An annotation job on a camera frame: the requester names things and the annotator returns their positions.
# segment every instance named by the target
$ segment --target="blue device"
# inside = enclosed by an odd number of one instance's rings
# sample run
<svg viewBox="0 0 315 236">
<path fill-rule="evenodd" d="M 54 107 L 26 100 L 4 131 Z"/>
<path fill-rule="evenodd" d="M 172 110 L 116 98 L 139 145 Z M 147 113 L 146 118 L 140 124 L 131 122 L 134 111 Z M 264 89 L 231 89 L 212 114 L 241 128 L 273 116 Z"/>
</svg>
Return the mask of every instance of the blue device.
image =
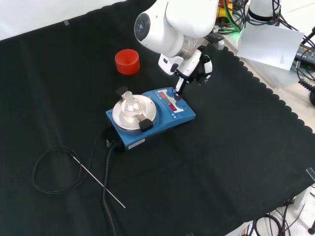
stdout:
<svg viewBox="0 0 315 236">
<path fill-rule="evenodd" d="M 113 119 L 113 109 L 106 112 L 127 150 L 145 142 L 150 136 L 195 118 L 196 114 L 181 99 L 176 101 L 173 88 L 161 88 L 145 92 L 142 95 L 151 99 L 156 106 L 156 117 L 153 127 L 146 132 L 130 134 L 122 130 Z"/>
</svg>

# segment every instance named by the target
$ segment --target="red plastic cup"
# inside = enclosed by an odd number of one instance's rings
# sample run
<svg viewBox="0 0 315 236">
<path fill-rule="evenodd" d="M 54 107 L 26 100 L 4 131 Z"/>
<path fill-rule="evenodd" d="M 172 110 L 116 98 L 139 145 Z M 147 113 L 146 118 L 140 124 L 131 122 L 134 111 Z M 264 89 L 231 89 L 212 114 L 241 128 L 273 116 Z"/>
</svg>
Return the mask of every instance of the red plastic cup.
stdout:
<svg viewBox="0 0 315 236">
<path fill-rule="evenodd" d="M 123 75 L 133 75 L 140 69 L 139 55 L 135 50 L 125 49 L 115 56 L 117 70 Z"/>
</svg>

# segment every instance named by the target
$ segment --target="digital display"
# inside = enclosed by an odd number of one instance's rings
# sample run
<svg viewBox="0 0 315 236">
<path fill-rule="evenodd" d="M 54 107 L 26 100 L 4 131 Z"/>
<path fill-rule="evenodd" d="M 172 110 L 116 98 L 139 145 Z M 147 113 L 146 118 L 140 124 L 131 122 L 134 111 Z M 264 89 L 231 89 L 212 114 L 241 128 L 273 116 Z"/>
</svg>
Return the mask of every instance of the digital display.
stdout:
<svg viewBox="0 0 315 236">
<path fill-rule="evenodd" d="M 170 100 L 168 100 L 168 98 L 165 96 L 163 92 L 159 92 L 159 94 L 172 111 L 177 111 L 176 107 L 174 107 L 174 105 L 170 102 Z"/>
</svg>

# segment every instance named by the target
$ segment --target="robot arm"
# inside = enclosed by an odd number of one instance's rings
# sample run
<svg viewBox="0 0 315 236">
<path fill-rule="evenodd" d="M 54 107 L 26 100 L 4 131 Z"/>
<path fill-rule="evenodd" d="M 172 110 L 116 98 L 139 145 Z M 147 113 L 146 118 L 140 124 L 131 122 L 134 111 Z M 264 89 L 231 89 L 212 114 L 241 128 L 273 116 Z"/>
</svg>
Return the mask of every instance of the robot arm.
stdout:
<svg viewBox="0 0 315 236">
<path fill-rule="evenodd" d="M 203 67 L 209 78 L 212 64 L 202 55 L 207 41 L 203 38 L 213 29 L 219 0 L 157 0 L 141 13 L 134 26 L 138 41 L 160 53 L 159 66 L 169 75 L 180 78 L 175 87 L 175 99 L 180 99 L 186 83 L 196 78 Z"/>
</svg>

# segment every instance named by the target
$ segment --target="black cloth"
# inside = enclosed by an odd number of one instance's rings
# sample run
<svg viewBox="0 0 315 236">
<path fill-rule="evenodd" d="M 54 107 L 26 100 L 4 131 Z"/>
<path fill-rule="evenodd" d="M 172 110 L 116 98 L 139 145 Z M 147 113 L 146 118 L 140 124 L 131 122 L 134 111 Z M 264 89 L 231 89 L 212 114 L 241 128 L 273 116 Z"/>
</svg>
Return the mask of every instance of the black cloth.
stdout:
<svg viewBox="0 0 315 236">
<path fill-rule="evenodd" d="M 128 0 L 0 43 L 0 234 L 110 235 L 101 186 L 87 177 L 73 191 L 50 196 L 35 190 L 32 168 L 55 146 L 68 146 L 87 165 L 93 140 L 108 127 L 105 111 L 115 89 L 133 93 L 171 87 L 159 55 L 134 37 L 138 14 L 153 1 Z M 115 54 L 140 55 L 140 71 L 123 76 Z M 213 74 L 205 86 L 187 85 L 193 121 L 110 163 L 107 196 L 119 236 L 223 236 L 280 206 L 312 184 L 315 137 L 297 115 L 225 48 L 207 48 Z M 104 174 L 106 132 L 91 172 Z M 45 159 L 38 184 L 70 184 L 78 165 L 62 155 Z"/>
</svg>

